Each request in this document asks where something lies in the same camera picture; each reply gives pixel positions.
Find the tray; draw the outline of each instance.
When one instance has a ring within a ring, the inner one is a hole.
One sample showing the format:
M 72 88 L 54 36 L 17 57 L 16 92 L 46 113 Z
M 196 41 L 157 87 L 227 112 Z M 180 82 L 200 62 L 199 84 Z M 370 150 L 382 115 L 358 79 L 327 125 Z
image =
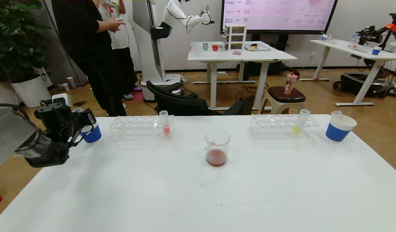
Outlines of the tray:
M 248 43 L 248 44 L 245 44 L 245 46 L 244 46 L 245 50 L 248 50 L 248 51 L 250 51 L 250 52 L 271 51 L 271 49 L 269 49 L 268 47 L 263 46 L 263 45 L 261 45 L 261 44 L 257 44 L 257 47 L 258 47 L 257 50 L 251 50 L 251 44 L 256 44 L 256 43 Z

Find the yellow liquid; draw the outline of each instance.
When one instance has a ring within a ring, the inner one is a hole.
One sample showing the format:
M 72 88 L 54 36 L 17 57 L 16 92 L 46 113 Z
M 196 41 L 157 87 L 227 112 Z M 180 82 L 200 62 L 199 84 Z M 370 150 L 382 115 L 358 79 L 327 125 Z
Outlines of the yellow liquid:
M 302 131 L 302 128 L 299 128 L 298 125 L 295 125 L 294 129 L 293 129 L 295 134 L 300 134 Z

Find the white shirt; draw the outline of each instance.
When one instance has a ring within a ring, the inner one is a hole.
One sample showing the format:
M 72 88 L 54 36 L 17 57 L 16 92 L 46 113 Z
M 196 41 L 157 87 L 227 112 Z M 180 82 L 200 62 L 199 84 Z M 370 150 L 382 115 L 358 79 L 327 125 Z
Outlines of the white shirt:
M 99 4 L 99 13 L 101 13 L 102 19 L 104 21 L 108 21 L 111 18 L 118 18 L 120 13 L 118 12 L 118 9 L 112 9 L 109 6 L 106 6 L 103 4 L 103 1 L 100 2 Z M 109 31 L 109 34 L 111 35 L 111 40 L 112 40 L 112 49 L 121 49 L 121 48 L 126 48 L 129 47 L 128 45 L 128 34 L 126 32 L 125 25 L 121 25 L 119 27 L 121 29 L 120 31 L 117 31 L 116 33 Z

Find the display screen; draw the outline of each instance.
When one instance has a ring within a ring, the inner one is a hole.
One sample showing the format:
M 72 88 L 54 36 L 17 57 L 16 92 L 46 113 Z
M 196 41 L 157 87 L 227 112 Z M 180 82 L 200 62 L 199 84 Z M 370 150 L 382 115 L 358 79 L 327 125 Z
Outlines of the display screen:
M 337 0 L 225 0 L 225 23 L 247 30 L 325 31 Z

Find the clear acrylic rack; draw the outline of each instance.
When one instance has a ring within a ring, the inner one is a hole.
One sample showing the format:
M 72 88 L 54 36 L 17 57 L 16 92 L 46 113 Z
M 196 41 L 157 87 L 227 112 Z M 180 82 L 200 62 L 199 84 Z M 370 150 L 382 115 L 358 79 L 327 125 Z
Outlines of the clear acrylic rack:
M 298 114 L 260 114 L 251 116 L 250 131 L 255 140 L 310 139 L 319 128 L 319 123 L 307 118 L 300 133 L 294 132 Z
M 169 116 L 169 134 L 164 134 L 164 128 L 159 116 L 118 116 L 110 129 L 116 141 L 131 140 L 172 140 L 175 135 L 174 117 Z

